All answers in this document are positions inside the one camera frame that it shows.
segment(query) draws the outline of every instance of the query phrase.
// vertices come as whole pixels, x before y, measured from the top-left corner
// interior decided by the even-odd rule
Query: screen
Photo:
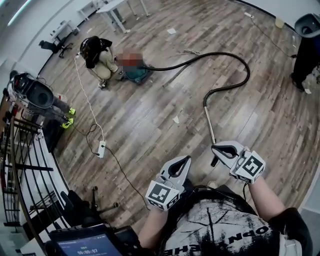
[[[122,256],[105,234],[58,242],[58,245],[67,256]]]

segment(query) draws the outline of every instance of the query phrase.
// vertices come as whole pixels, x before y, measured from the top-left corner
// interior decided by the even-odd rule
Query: black sleeve
[[[112,45],[112,42],[107,39],[100,38],[100,40],[101,40],[104,47],[110,47]]]
[[[288,208],[268,223],[284,235],[286,233],[290,239],[295,239],[301,243],[302,255],[311,256],[313,244],[308,227],[296,208]]]

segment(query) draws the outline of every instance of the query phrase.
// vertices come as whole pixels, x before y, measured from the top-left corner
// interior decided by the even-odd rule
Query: ceiling
[[[0,7],[0,35],[6,29],[13,15],[15,15],[26,1],[27,0],[4,0],[4,3]]]

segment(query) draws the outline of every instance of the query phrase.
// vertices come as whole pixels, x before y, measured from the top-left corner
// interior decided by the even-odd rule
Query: graphic t-shirt
[[[295,208],[268,223],[248,213],[245,206],[228,199],[200,200],[178,220],[161,255],[311,255],[308,228]]]

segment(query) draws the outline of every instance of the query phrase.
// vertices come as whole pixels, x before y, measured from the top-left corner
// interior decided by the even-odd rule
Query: wooden floor
[[[136,10],[142,9],[135,0]],[[132,16],[125,6],[129,34],[110,31],[97,14],[72,36],[71,52],[64,59],[54,56],[41,75],[57,93],[67,96],[76,108],[75,125],[87,132],[94,123],[81,90],[74,63],[82,40],[98,35],[112,40],[117,52],[133,47],[143,52],[155,67],[168,67],[192,58],[184,49],[226,51],[243,57],[251,68],[246,86],[219,92],[209,99],[209,112],[218,141],[237,140],[257,151],[266,161],[263,174],[267,183],[288,207],[298,207],[313,179],[320,159],[319,90],[307,83],[312,94],[300,93],[289,78],[294,60],[285,56],[256,28],[254,21],[287,54],[297,53],[300,39],[289,28],[278,29],[274,19],[252,7],[227,0],[148,0],[150,17]],[[175,28],[175,34],[167,29]],[[177,156],[190,155],[190,179],[194,184],[214,180],[242,194],[244,183],[229,176],[221,163],[212,168],[211,139],[203,97],[212,88],[242,81],[244,67],[226,56],[208,57],[185,69],[155,72],[143,85],[113,82],[109,90],[98,82],[77,59],[81,80],[103,127],[107,146],[134,186],[144,195],[150,181],[163,164]],[[178,116],[179,124],[173,121]],[[102,140],[97,129],[88,136],[94,150]],[[106,151],[103,159],[91,154],[86,138],[68,129],[55,151],[70,188],[91,199],[98,186],[102,208],[119,202],[120,207],[104,216],[114,225],[133,225],[138,231],[148,213],[142,199],[132,189]]]

